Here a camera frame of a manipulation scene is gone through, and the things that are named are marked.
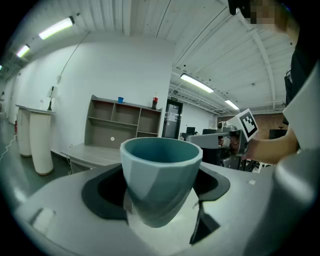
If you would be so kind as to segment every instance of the white wall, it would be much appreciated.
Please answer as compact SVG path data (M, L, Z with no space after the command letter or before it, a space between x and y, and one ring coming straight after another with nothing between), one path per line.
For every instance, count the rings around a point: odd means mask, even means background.
M212 124L216 125L217 117L198 107L183 104L180 123L180 133L185 133L187 127L195 127L195 131L202 134L203 129L207 129Z
M57 85L56 77L79 41L79 37L75 38L73 42L66 43L71 46L52 52L45 49L38 54L40 57L21 70L21 76L17 76L15 81L16 102L33 108L39 107L41 99L47 107L48 89L58 86L58 98L53 103L56 114L51 119L51 149L57 153L70 144L84 142L92 95L113 100L120 96L125 102L151 106L158 92L157 107L163 108L163 112L166 109L173 43L157 38L90 34L73 54Z

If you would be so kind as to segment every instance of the blue cup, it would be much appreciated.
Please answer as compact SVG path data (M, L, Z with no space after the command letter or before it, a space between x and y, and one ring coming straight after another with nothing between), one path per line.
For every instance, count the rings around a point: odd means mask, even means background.
M203 151L195 144L158 137L133 138L120 146L127 191L142 222L168 224L185 203Z

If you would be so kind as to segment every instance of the black shirt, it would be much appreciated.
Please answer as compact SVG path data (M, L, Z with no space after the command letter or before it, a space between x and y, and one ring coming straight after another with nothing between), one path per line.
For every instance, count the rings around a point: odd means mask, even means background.
M315 44L315 41L317 40L314 36L315 35L313 35L313 38L311 38L306 33L306 30L300 30L298 42L295 46L295 50L291 59L290 73L292 82L287 76L284 77L286 105L288 105L299 92L316 64L318 59L318 46ZM288 125L286 118L284 118L283 123Z

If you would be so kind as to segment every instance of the white tall stand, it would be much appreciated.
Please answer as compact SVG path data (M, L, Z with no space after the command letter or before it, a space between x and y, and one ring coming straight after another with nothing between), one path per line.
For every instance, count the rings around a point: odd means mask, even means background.
M50 150L50 122L55 112L21 105L18 110L19 153L32 156L35 171L47 175L54 169Z

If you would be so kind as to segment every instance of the floor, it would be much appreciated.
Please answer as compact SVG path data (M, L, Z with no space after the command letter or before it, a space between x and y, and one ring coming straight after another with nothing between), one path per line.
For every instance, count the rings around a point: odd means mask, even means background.
M14 125L3 117L0 118L0 156L13 140L14 134ZM0 188L11 211L45 184L68 175L70 166L66 161L54 155L52 155L52 161L53 172L40 176L35 171L32 157L21 157L17 141L12 143L0 162Z

